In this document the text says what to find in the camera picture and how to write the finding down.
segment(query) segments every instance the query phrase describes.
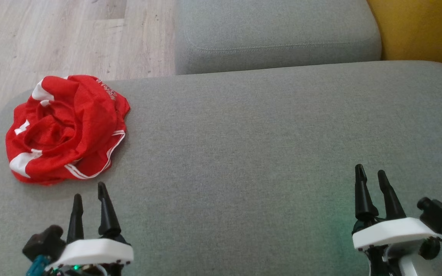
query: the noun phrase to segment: red cloth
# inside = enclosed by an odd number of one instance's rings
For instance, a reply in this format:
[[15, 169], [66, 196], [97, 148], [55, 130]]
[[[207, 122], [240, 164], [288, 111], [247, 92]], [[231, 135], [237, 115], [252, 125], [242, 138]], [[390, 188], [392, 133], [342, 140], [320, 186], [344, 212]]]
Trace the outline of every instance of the red cloth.
[[97, 176], [112, 164], [129, 110], [126, 98], [97, 77], [45, 77], [15, 108], [6, 136], [12, 173], [43, 185]]

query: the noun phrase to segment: crumpled red fabric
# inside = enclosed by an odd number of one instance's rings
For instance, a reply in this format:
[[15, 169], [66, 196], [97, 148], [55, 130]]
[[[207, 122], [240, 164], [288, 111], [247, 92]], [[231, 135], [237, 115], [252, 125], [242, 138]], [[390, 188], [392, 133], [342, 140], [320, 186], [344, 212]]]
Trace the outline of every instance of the crumpled red fabric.
[[97, 77], [45, 77], [14, 110], [6, 135], [12, 173], [42, 185], [96, 177], [112, 165], [129, 110], [127, 99]]

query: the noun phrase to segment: gray sofa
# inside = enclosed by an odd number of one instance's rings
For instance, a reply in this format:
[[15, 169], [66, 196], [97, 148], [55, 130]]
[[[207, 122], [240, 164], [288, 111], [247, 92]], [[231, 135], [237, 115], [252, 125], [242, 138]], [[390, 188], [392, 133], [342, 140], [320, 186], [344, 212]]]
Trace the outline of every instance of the gray sofa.
[[[109, 82], [132, 106], [111, 169], [53, 187], [8, 169], [0, 115], [0, 274], [26, 240], [66, 228], [73, 195], [98, 237], [107, 184], [135, 262], [124, 275], [367, 275], [354, 250], [354, 165], [384, 210], [379, 169], [405, 212], [442, 200], [442, 64], [376, 61]], [[442, 276], [442, 252], [431, 261]]]

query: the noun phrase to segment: gray fabric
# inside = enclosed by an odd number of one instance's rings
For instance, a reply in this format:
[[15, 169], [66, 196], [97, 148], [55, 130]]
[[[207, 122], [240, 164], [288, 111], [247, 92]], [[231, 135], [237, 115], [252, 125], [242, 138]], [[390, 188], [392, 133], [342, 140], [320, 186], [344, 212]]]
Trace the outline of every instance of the gray fabric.
[[[442, 64], [378, 61], [109, 82], [132, 110], [112, 168], [53, 187], [17, 182], [0, 115], [0, 275], [26, 240], [67, 225], [82, 194], [97, 237], [107, 183], [135, 262], [124, 275], [367, 275], [353, 249], [354, 166], [384, 215], [384, 169], [407, 215], [442, 200]], [[442, 276], [442, 252], [432, 261]]]
[[366, 0], [179, 0], [177, 74], [377, 61]]

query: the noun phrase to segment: gray upholstered surface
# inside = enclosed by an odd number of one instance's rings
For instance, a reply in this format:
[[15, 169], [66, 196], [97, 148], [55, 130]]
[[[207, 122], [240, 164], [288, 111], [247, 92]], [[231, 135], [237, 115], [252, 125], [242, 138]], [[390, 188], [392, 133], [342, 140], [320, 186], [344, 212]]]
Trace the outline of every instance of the gray upholstered surface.
[[366, 0], [179, 0], [177, 74], [377, 61]]
[[[354, 165], [384, 211], [384, 169], [406, 213], [442, 200], [442, 64], [379, 61], [109, 82], [132, 107], [113, 167], [54, 187], [18, 183], [0, 115], [0, 275], [73, 195], [97, 237], [107, 183], [136, 261], [125, 275], [367, 275], [353, 250]], [[442, 252], [432, 262], [442, 276]]]

